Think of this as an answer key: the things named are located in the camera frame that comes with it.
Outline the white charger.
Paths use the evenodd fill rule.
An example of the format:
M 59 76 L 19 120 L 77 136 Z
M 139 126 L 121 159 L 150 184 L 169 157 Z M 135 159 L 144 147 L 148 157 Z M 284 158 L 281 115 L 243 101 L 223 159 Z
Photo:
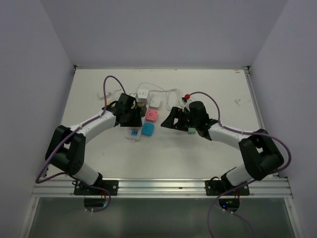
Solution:
M 157 109 L 160 108 L 161 102 L 162 102 L 161 97 L 155 95 L 155 96 L 153 96 L 153 97 L 151 98 L 151 101 L 150 101 L 150 103 L 149 103 L 149 107 L 150 107 L 151 109 L 157 110 Z

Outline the dark green dragon charger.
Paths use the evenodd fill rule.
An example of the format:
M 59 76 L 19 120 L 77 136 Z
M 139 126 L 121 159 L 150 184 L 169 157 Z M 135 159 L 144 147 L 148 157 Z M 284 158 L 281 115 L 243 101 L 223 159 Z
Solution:
M 142 111 L 146 111 L 147 110 L 147 106 L 143 102 L 138 102 L 137 103 L 137 107 L 140 108 Z

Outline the white cube socket adapter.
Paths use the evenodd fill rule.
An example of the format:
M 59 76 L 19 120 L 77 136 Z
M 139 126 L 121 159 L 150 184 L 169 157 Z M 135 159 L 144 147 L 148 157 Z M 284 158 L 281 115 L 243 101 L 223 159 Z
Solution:
M 151 94 L 148 89 L 139 89 L 137 91 L 138 102 L 148 104 L 151 100 Z

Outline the silver honor charger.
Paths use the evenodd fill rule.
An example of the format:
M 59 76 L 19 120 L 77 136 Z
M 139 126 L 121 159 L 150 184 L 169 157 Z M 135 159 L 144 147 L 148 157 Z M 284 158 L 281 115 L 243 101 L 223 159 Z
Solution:
M 98 97 L 99 100 L 103 100 L 105 98 L 105 95 L 104 95 L 103 92 L 98 92 L 97 93 L 97 97 Z

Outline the white power strip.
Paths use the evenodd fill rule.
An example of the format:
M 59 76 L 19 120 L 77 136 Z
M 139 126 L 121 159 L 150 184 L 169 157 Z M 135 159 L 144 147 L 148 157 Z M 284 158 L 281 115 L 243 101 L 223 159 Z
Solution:
M 145 121 L 146 113 L 147 113 L 147 110 L 146 111 L 142 111 L 141 110 L 141 122 L 142 122 L 142 125 L 140 127 L 128 127 L 126 129 L 124 137 L 127 140 L 129 140 L 130 142 L 138 142 L 138 141 L 140 141 L 141 134 L 142 134 L 141 130 L 142 130 L 142 126 L 143 126 L 144 121 Z

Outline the blue charger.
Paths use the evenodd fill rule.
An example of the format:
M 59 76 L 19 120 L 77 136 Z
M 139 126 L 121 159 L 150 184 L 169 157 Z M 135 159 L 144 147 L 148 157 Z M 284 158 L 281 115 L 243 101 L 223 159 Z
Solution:
M 150 122 L 146 122 L 144 123 L 141 133 L 144 136 L 152 136 L 155 130 L 155 125 L 153 123 Z

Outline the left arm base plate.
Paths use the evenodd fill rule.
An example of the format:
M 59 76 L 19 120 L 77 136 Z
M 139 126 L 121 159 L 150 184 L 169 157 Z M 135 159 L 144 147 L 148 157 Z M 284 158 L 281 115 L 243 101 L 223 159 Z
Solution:
M 118 181 L 117 180 L 97 180 L 93 185 L 87 186 L 82 182 L 74 180 L 72 184 L 75 186 L 74 195 L 83 196 L 97 196 L 105 195 L 105 192 L 101 191 L 101 188 L 107 190 L 111 196 L 116 196 L 118 192 Z

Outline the mint green charger plug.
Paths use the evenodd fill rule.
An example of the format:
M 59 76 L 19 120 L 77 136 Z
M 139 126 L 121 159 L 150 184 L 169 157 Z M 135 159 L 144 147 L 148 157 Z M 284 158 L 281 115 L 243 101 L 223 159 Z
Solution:
M 195 128 L 191 128 L 191 127 L 189 127 L 188 128 L 188 130 L 187 130 L 187 133 L 189 134 L 189 135 L 191 135 L 191 134 L 196 134 L 196 129 Z

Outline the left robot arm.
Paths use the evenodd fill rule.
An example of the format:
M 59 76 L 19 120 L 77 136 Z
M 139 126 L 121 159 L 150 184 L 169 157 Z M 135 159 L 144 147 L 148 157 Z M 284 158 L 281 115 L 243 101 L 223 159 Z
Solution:
M 142 126 L 142 109 L 137 106 L 136 98 L 122 93 L 117 101 L 92 118 L 71 127 L 58 126 L 45 155 L 46 165 L 84 182 L 91 194 L 99 194 L 103 188 L 102 175 L 85 163 L 86 144 L 116 126 Z

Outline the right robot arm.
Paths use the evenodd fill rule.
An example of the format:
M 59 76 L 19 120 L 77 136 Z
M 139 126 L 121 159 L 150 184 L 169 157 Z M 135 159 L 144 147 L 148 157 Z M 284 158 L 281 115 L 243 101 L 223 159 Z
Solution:
M 238 132 L 237 129 L 225 129 L 218 120 L 209 118 L 200 101 L 190 103 L 186 109 L 173 107 L 161 126 L 179 131 L 193 128 L 202 138 L 224 143 L 240 151 L 243 164 L 227 171 L 217 183 L 210 185 L 228 195 L 245 182 L 262 180 L 284 163 L 283 156 L 265 130 Z

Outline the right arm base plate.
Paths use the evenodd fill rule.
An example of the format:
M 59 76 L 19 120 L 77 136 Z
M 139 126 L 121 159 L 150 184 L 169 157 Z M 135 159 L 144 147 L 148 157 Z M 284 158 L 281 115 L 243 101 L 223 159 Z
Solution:
M 247 185 L 243 186 L 240 189 L 236 189 L 236 186 L 232 186 L 229 182 L 222 181 L 218 177 L 213 177 L 205 181 L 205 190 L 207 196 L 219 196 L 231 189 L 235 190 L 228 195 L 250 195 L 249 187 Z

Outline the pink charger plug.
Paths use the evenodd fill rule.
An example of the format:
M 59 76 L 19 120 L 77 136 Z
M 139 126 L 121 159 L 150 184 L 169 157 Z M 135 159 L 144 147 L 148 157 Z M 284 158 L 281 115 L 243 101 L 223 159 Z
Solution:
M 156 122 L 158 119 L 158 111 L 155 109 L 149 109 L 146 113 L 146 121 Z

